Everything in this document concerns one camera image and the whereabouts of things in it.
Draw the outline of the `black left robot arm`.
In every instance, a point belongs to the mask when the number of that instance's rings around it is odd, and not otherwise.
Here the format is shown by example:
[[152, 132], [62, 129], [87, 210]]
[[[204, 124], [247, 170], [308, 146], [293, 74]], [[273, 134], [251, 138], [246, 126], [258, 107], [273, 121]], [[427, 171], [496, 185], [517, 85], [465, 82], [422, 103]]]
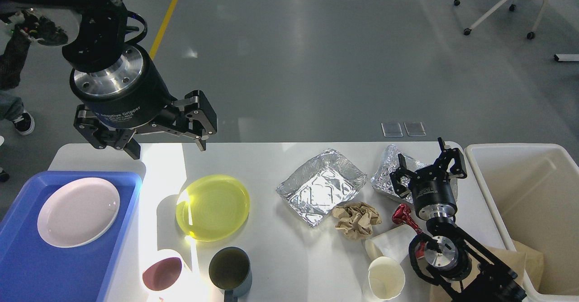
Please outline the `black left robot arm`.
[[95, 148], [112, 147], [140, 158], [136, 134], [169, 133], [194, 139], [199, 150], [217, 133], [215, 110], [202, 90], [178, 100], [167, 89], [149, 53], [141, 15], [123, 0], [1, 0], [1, 13], [27, 8], [79, 15], [76, 38], [62, 47], [70, 65], [70, 88], [81, 100], [75, 129]]

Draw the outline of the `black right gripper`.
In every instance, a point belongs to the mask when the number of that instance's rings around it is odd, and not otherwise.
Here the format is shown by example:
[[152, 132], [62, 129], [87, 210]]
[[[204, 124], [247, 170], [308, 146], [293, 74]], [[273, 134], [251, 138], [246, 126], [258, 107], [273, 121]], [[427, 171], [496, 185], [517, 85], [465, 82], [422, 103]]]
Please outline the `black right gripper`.
[[[438, 137], [437, 141], [441, 152], [434, 167], [408, 170], [406, 158], [399, 153], [399, 166], [389, 174], [394, 193], [400, 198], [411, 193], [416, 216], [424, 221], [455, 216], [458, 208], [451, 190], [451, 179], [465, 179], [468, 176], [463, 153], [447, 145], [442, 137]], [[408, 184], [402, 183], [403, 178], [408, 179]]]

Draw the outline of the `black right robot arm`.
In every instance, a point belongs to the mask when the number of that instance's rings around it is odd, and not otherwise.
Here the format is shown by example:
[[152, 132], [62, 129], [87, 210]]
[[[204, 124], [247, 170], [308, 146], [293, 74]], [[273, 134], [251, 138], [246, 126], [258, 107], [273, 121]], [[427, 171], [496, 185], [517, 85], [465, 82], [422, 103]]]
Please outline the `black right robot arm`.
[[412, 196], [414, 213], [426, 222], [420, 230], [408, 207], [398, 207], [393, 221], [410, 225], [416, 235], [408, 246], [416, 275], [440, 286], [453, 302], [521, 302], [527, 297], [516, 282], [517, 273], [495, 254], [457, 226], [457, 204], [451, 179], [467, 177], [459, 149], [442, 138], [439, 157], [430, 165], [409, 170], [403, 154], [389, 177], [399, 197]]

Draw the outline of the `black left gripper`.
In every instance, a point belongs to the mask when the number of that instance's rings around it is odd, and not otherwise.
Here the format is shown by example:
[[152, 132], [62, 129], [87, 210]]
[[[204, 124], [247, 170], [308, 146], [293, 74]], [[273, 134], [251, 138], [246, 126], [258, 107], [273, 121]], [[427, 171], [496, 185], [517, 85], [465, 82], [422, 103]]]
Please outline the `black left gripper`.
[[205, 93], [193, 90], [175, 100], [147, 51], [137, 44], [125, 44], [120, 58], [103, 71], [73, 70], [70, 87], [84, 103], [76, 109], [74, 128], [95, 149], [111, 147], [139, 160], [135, 133], [189, 137], [200, 151], [217, 133], [217, 115]]

